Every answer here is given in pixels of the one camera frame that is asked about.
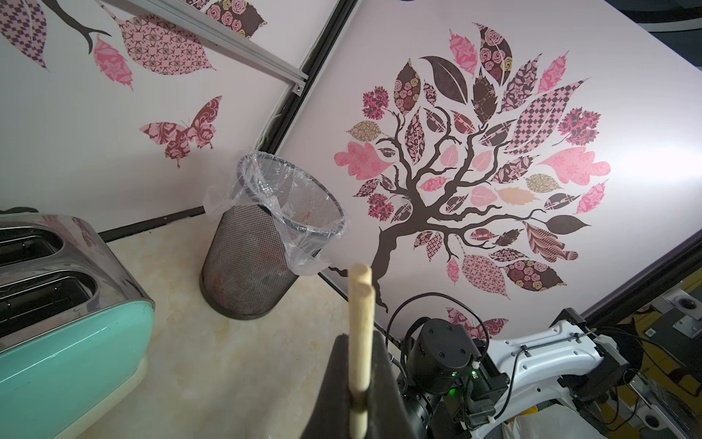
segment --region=wooden dowel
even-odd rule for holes
[[[371,286],[372,271],[354,264],[348,273],[349,282],[349,391],[351,410],[349,435],[363,439],[368,431],[367,391],[371,384],[373,352],[373,319],[376,291]]]

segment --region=patterned leaf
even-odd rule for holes
[[[498,262],[510,262],[514,261],[515,259],[523,258],[524,254],[513,249],[501,249],[490,254],[490,257]]]
[[[467,254],[463,258],[463,275],[476,288],[507,297],[505,278],[500,268],[485,256]]]
[[[498,195],[505,203],[511,204],[513,206],[523,206],[524,204],[530,203],[535,199],[538,199],[529,192],[528,190],[519,188],[506,188],[497,190]]]
[[[206,14],[246,38],[267,24],[246,0],[220,0]]]
[[[536,261],[517,261],[502,269],[518,287],[529,291],[545,291],[557,285],[565,286],[553,268]]]
[[[568,52],[556,58],[551,65],[548,66],[548,69],[543,73],[541,82],[538,83],[538,93],[549,91],[558,84],[563,74],[566,72],[566,56],[568,56]]]
[[[142,67],[165,75],[213,68],[192,32],[152,14],[120,20],[105,5],[100,6],[119,25],[129,57]]]
[[[434,86],[428,82],[424,83],[424,96],[427,98],[427,102],[429,102],[431,105],[437,104],[437,89],[435,89]]]
[[[514,229],[510,230],[509,232],[504,232],[499,238],[497,238],[495,245],[506,247],[516,241],[521,232],[522,229]]]
[[[437,90],[448,99],[465,104],[468,102],[468,86],[463,73],[451,61],[438,56],[423,56],[434,71],[434,84]]]
[[[451,212],[457,211],[458,208],[460,208],[463,205],[463,202],[466,198],[468,198],[467,195],[463,195],[462,197],[449,198],[449,201],[446,202],[446,212],[450,214]]]
[[[468,38],[461,37],[451,32],[451,52],[456,59],[456,64],[470,74],[475,74],[475,68],[478,66],[478,57],[475,53],[475,47]]]
[[[527,173],[536,157],[537,156],[531,157],[527,155],[505,163],[504,166],[497,170],[495,176],[490,181],[493,183],[511,183],[518,180]]]
[[[455,285],[458,282],[458,278],[461,277],[459,274],[461,270],[458,268],[458,262],[455,258],[451,258],[449,264],[446,266],[446,274],[449,275],[449,279],[453,280]]]
[[[421,79],[412,68],[411,60],[408,60],[397,75],[395,92],[392,94],[395,105],[402,114],[407,114],[414,108],[414,104],[419,100],[420,86]]]
[[[373,121],[364,120],[346,132],[361,142],[372,142],[380,135],[380,127]]]
[[[487,206],[497,201],[497,195],[484,186],[477,186],[470,193],[470,203],[473,206]]]
[[[363,186],[361,186],[360,189],[358,189],[358,192],[356,195],[354,195],[354,197],[368,197],[370,194],[376,191],[378,183],[380,183],[380,180],[377,178],[368,180],[367,182],[363,183]]]
[[[574,261],[578,258],[578,253],[575,251],[563,251],[565,244],[558,240],[558,236],[526,221],[522,221],[522,223],[526,227],[526,238],[529,240],[529,246],[535,254],[540,254],[549,262],[555,262],[558,258],[566,261]]]
[[[432,239],[427,242],[427,257],[429,262],[431,262],[434,255],[442,248],[444,245],[444,240],[440,233],[434,235]]]
[[[552,176],[547,176],[544,173],[537,173],[531,177],[526,178],[526,186],[533,190],[534,192],[545,194],[546,192],[551,192],[552,190],[562,189],[556,183],[556,180]]]
[[[424,128],[419,122],[419,111],[414,113],[412,121],[407,127],[407,132],[404,135],[404,142],[407,146],[407,153],[412,159],[412,164],[419,163],[424,154]]]
[[[0,1],[0,31],[17,50],[46,69],[46,16],[37,0]]]
[[[556,171],[556,176],[561,183],[578,185],[590,184],[590,176],[605,176],[611,168],[607,162],[595,161],[595,151],[585,151],[586,147],[576,146],[567,150],[556,152],[539,164],[547,164]]]
[[[497,97],[495,97],[495,87],[483,76],[482,71],[478,74],[473,84],[473,108],[481,123],[490,120],[495,110],[497,110]]]
[[[512,49],[502,35],[475,24],[480,29],[480,62],[499,85],[504,85],[512,72]]]
[[[500,112],[516,110],[531,96],[531,93],[534,91],[534,86],[536,85],[536,70],[538,69],[539,57],[541,57],[541,55],[531,61],[527,61],[526,64],[517,71],[512,81],[507,84],[507,90],[502,98],[502,108]]]
[[[427,242],[431,239],[432,235],[434,235],[434,232],[431,230],[424,230],[422,233],[417,235],[417,238],[414,240],[414,248],[416,249],[420,245],[426,245]]]
[[[558,193],[555,195],[551,195],[546,200],[546,203],[543,204],[543,208],[545,210],[560,209],[561,207],[565,207],[568,204],[571,204],[573,201],[575,201],[579,197],[580,197],[580,195],[576,195],[574,197],[573,195],[566,195],[564,193]]]
[[[571,96],[583,82],[574,82],[534,99],[519,116],[505,152],[520,155],[541,145],[551,135]]]
[[[570,215],[556,215],[544,224],[551,233],[557,235],[568,235],[588,225]]]
[[[377,177],[392,165],[378,157],[378,152],[370,143],[361,146],[356,142],[349,142],[348,152],[337,152],[334,155],[336,166],[349,166],[349,175],[356,176],[357,180],[368,180]]]
[[[473,233],[470,234],[470,239],[476,241],[487,241],[491,240],[492,238],[497,238],[497,235],[495,235],[487,229],[476,229]]]
[[[381,148],[378,151],[386,157],[394,157],[395,154],[397,154],[397,151],[395,151],[394,148]]]
[[[407,200],[403,205],[401,205],[397,211],[395,212],[395,215],[392,216],[392,219],[390,220],[391,223],[394,223],[395,221],[405,221],[408,219],[410,216],[412,216],[412,203]]]
[[[95,64],[106,77],[133,89],[131,85],[132,74],[126,60],[117,49],[105,43],[100,35],[95,43],[93,55],[95,56]]]
[[[380,184],[383,185],[383,187],[384,187],[386,190],[394,190],[394,189],[395,189],[395,185],[392,184],[392,181],[391,181],[388,177],[386,177],[386,176],[384,176],[383,174],[381,174],[381,175],[380,175],[380,178],[382,179],[382,180],[380,181]]]
[[[422,183],[422,186],[420,186],[419,188],[427,192],[435,192],[443,188],[446,182],[446,177],[434,177],[430,178],[429,180],[426,180],[424,183]]]
[[[427,108],[424,110],[427,112],[427,126],[430,130],[434,131],[435,133],[443,133],[446,131],[446,125],[438,114],[429,111]]]
[[[602,198],[604,198],[604,184],[606,182],[607,180],[590,188],[588,193],[586,193],[583,196],[583,199],[580,200],[576,214],[584,214],[585,212],[589,212],[600,205]]]
[[[453,110],[451,112],[453,113],[453,126],[456,127],[459,133],[473,134],[475,132],[475,127],[470,119],[468,119],[468,116],[457,113]]]
[[[497,126],[493,126],[480,138],[478,143],[485,146],[497,146],[504,142],[509,134],[510,126],[515,120],[508,120]]]
[[[476,171],[484,171],[492,164],[493,152],[485,151],[473,157],[473,161],[470,166],[473,166]]]
[[[458,164],[458,148],[456,148],[456,145],[449,146],[441,154],[440,161],[441,161],[441,164],[443,164],[447,168],[452,168],[455,165],[457,165]]]

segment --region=mint green toaster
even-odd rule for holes
[[[154,302],[90,225],[0,216],[0,436],[70,439],[143,378]]]

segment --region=marble countertop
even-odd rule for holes
[[[217,221],[205,215],[110,243],[156,302],[144,381],[81,439],[297,439],[312,413],[347,302],[300,277],[257,320],[205,302],[198,276]]]

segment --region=wastebasket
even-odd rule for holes
[[[256,319],[273,309],[298,275],[324,268],[317,255],[347,221],[320,182],[264,152],[237,162],[227,191],[233,206],[217,227],[200,290],[219,313]]]

